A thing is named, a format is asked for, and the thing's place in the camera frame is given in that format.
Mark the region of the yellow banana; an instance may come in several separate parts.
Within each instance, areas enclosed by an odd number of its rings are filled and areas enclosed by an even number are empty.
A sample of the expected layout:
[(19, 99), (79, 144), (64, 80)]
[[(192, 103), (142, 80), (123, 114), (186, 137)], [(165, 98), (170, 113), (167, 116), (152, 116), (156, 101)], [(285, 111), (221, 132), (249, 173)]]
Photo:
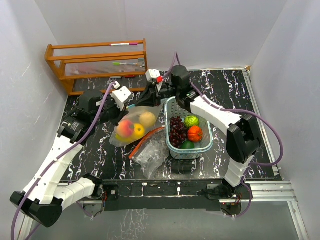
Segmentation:
[(118, 134), (115, 134), (115, 139), (121, 143), (130, 144), (133, 142), (133, 139), (131, 137), (121, 137)]

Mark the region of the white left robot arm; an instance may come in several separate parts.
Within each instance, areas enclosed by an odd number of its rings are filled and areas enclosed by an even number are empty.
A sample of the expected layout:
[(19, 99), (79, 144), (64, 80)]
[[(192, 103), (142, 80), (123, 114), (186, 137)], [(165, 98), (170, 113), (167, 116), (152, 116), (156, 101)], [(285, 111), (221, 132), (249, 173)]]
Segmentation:
[(127, 114), (126, 107), (132, 95), (122, 87), (109, 95), (87, 90), (78, 98), (77, 106), (62, 120), (51, 151), (36, 175), (21, 192), (11, 195), (10, 202), (18, 212), (49, 228), (58, 221), (63, 210), (77, 201), (101, 198), (102, 181), (90, 174), (68, 186), (58, 185), (73, 158), (95, 132), (96, 124), (119, 123)]

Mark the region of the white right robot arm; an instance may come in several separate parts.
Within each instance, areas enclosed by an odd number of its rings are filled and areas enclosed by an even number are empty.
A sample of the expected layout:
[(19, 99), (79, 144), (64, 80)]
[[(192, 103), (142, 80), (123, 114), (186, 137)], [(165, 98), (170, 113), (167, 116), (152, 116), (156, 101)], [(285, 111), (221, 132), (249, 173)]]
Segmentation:
[(178, 105), (191, 114), (204, 118), (226, 136), (226, 150), (230, 157), (222, 183), (205, 194), (233, 199), (241, 192), (246, 171), (261, 146), (261, 134), (252, 112), (239, 115), (235, 109), (227, 110), (212, 102), (190, 80), (185, 66), (171, 69), (170, 82), (165, 82), (159, 70), (145, 73), (147, 85), (136, 106), (155, 107), (162, 100), (174, 97)]

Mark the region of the orange pumpkin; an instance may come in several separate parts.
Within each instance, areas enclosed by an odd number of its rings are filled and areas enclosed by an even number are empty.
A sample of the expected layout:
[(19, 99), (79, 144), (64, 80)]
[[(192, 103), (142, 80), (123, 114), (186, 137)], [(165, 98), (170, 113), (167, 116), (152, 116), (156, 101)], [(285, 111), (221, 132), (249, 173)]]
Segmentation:
[(197, 143), (203, 138), (203, 130), (199, 126), (192, 126), (187, 132), (187, 138), (189, 141)]

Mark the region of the purple grapes bunch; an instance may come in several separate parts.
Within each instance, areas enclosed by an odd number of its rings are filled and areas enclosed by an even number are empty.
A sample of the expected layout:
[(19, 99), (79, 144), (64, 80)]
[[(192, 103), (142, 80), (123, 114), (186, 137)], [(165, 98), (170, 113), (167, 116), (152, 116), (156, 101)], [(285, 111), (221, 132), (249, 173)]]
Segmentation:
[(169, 122), (169, 142), (175, 148), (180, 149), (187, 140), (188, 129), (180, 116), (172, 117)]

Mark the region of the yellow lemon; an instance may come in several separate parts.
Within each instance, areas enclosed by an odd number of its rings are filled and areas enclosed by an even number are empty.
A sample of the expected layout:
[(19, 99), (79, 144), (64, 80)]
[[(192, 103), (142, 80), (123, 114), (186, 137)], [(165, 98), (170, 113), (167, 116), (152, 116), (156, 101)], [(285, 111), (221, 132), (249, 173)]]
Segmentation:
[(133, 140), (139, 140), (145, 136), (145, 128), (140, 123), (134, 124), (134, 131), (131, 135)]

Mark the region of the orange zip plastic bag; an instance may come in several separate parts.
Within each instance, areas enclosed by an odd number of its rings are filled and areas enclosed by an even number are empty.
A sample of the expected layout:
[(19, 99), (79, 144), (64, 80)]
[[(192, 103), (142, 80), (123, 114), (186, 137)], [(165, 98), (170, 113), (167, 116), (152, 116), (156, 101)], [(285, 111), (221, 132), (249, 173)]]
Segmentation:
[(147, 133), (129, 155), (129, 159), (141, 166), (143, 175), (153, 180), (160, 166), (170, 153), (163, 125)]

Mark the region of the blue zip top bag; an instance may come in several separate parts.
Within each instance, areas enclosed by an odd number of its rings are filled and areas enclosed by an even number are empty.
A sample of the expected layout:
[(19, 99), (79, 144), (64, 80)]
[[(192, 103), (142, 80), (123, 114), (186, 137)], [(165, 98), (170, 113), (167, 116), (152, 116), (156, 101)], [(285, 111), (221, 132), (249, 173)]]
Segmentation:
[(115, 147), (125, 147), (142, 139), (156, 127), (163, 104), (160, 106), (133, 106), (127, 109), (128, 114), (114, 127), (109, 139)]

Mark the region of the red orange peach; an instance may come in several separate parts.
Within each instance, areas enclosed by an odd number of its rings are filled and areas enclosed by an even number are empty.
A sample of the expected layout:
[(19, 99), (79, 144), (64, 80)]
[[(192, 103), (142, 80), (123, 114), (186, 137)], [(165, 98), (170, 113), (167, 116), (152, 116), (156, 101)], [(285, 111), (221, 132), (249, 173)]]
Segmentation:
[(119, 122), (116, 127), (116, 133), (122, 138), (130, 137), (134, 132), (135, 126), (132, 121), (128, 119), (124, 119)]

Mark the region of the yellow apple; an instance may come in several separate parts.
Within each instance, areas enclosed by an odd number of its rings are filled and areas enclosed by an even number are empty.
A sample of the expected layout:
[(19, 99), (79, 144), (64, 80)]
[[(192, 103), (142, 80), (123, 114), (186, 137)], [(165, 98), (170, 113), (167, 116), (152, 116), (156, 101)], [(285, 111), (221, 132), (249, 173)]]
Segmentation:
[(139, 123), (145, 128), (150, 128), (155, 125), (157, 118), (152, 112), (144, 112), (139, 116)]

